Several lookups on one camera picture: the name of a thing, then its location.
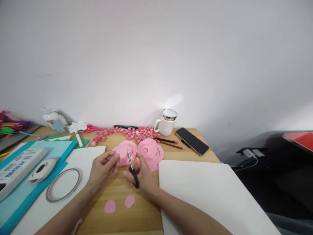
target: smartphone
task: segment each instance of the smartphone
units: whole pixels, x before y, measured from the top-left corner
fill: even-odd
[[[183,141],[185,141],[186,144],[188,144],[200,156],[202,156],[207,150],[209,150],[209,146],[207,146],[185,128],[177,130],[175,134]]]

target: mug handle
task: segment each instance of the mug handle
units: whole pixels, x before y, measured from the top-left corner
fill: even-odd
[[[154,131],[155,132],[159,132],[160,131],[160,128],[159,128],[159,125],[158,125],[158,123],[159,122],[161,122],[162,120],[161,119],[158,119],[158,120],[156,120],[156,122],[154,123]]]

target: hand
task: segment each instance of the hand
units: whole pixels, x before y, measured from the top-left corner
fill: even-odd
[[[120,166],[120,154],[115,151],[108,151],[96,157],[92,162],[89,180],[86,184],[95,193],[103,189],[108,183],[110,173],[117,173]]]
[[[136,156],[140,160],[140,165],[134,166],[134,170],[137,173],[138,181],[139,181],[139,189],[146,195],[149,196],[153,191],[158,189],[158,185],[152,178],[152,174],[144,157],[137,152]],[[124,177],[134,185],[135,179],[129,171],[123,171]]]

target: pink scissors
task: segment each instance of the pink scissors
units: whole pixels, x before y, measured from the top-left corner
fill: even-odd
[[[103,130],[106,130],[107,128],[97,128],[93,125],[88,125],[87,126],[87,129],[84,130],[84,133],[90,133],[90,132],[93,132],[93,131],[103,131]]]

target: red pencil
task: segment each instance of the red pencil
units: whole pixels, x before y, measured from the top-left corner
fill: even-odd
[[[176,145],[171,145],[171,144],[169,144],[169,143],[165,143],[165,142],[160,141],[160,140],[159,140],[159,142],[162,143],[162,144],[166,144],[166,145],[173,146],[173,147],[176,147],[176,148],[179,148],[179,149],[183,149],[183,150],[184,150],[184,148],[179,147],[179,146],[176,146]]]

